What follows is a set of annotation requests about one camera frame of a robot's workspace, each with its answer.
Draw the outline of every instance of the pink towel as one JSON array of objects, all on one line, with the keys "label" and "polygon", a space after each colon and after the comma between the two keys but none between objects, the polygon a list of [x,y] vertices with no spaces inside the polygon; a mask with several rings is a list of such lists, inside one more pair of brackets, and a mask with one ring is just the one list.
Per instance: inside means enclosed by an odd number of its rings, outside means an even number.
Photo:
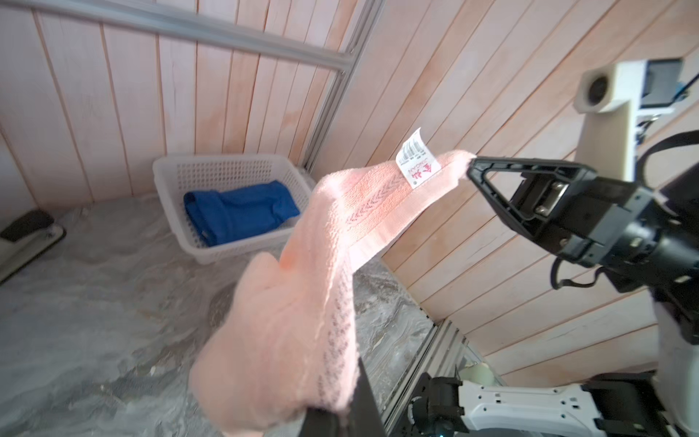
[{"label": "pink towel", "polygon": [[359,374],[352,274],[454,189],[473,157],[439,156],[442,169],[415,189],[395,162],[318,183],[279,262],[266,252],[250,262],[192,368],[211,422],[251,436],[309,406],[347,410]]}]

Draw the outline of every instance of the wooden wall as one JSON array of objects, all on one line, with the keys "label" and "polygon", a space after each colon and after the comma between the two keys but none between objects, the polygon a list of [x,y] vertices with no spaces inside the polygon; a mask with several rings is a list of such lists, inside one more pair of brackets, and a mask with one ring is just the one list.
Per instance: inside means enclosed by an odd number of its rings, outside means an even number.
[{"label": "wooden wall", "polygon": [[[158,0],[344,50],[363,0]],[[150,192],[169,153],[297,163],[327,69],[0,6],[0,218]]]},{"label": "wooden wall", "polygon": [[[434,153],[572,159],[580,75],[630,59],[685,57],[699,71],[696,0],[387,0],[312,174],[395,157],[418,127]],[[699,125],[699,90],[643,148]],[[659,186],[699,148],[651,158]],[[519,177],[496,176],[513,192]],[[470,182],[426,210],[383,259],[435,320],[449,317],[510,384],[555,385],[652,367],[648,292],[550,290],[553,257],[516,236]],[[563,265],[562,278],[592,272]]]}]

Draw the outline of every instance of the camera lens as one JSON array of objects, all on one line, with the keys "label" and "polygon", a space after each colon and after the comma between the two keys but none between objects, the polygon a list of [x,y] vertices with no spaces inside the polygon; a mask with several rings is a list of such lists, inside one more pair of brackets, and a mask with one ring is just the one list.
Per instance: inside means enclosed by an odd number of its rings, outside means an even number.
[{"label": "camera lens", "polygon": [[587,100],[592,106],[600,103],[602,99],[605,98],[608,86],[609,80],[607,79],[607,76],[596,78],[594,82],[592,82],[592,85],[590,85],[590,90],[587,92]]}]

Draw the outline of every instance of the towel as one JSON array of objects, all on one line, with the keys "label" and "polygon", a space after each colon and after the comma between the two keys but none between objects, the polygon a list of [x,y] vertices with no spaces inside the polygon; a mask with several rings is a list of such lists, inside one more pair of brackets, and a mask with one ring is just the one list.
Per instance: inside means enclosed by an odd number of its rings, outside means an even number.
[{"label": "towel", "polygon": [[343,414],[359,375],[352,274],[420,212],[454,189],[474,155],[440,155],[413,189],[395,162],[320,180],[277,261],[256,255],[189,385],[225,433],[254,432],[307,407]]},{"label": "towel", "polygon": [[223,193],[191,191],[184,200],[194,228],[209,247],[273,231],[301,214],[278,180]]}]

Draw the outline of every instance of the metal post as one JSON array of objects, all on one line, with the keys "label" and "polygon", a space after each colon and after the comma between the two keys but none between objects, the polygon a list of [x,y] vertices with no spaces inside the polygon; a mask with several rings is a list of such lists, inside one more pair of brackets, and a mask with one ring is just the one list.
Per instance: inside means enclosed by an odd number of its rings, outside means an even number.
[{"label": "metal post", "polygon": [[236,26],[223,20],[139,0],[0,0],[0,3],[63,13],[339,71],[353,68],[356,58],[352,53],[339,53]]},{"label": "metal post", "polygon": [[318,117],[318,123],[316,124],[315,130],[313,131],[313,136],[308,144],[308,149],[306,150],[306,154],[301,162],[301,165],[308,170],[308,172],[313,170],[318,152],[320,151],[323,140],[330,129],[330,123],[332,123],[333,118],[335,117],[338,106],[342,101],[345,90],[347,90],[347,86],[350,83],[349,81],[352,78],[354,69],[359,63],[361,53],[364,50],[366,41],[369,39],[369,35],[371,33],[371,29],[376,23],[383,5],[384,0],[367,0],[367,2],[364,4],[364,9],[361,12],[361,17],[359,18],[357,27],[354,30],[352,40],[350,40],[348,47],[349,53],[353,55],[352,65],[348,69],[338,72],[338,74],[335,76],[333,86],[330,89],[325,102],[323,103],[323,109]]}]

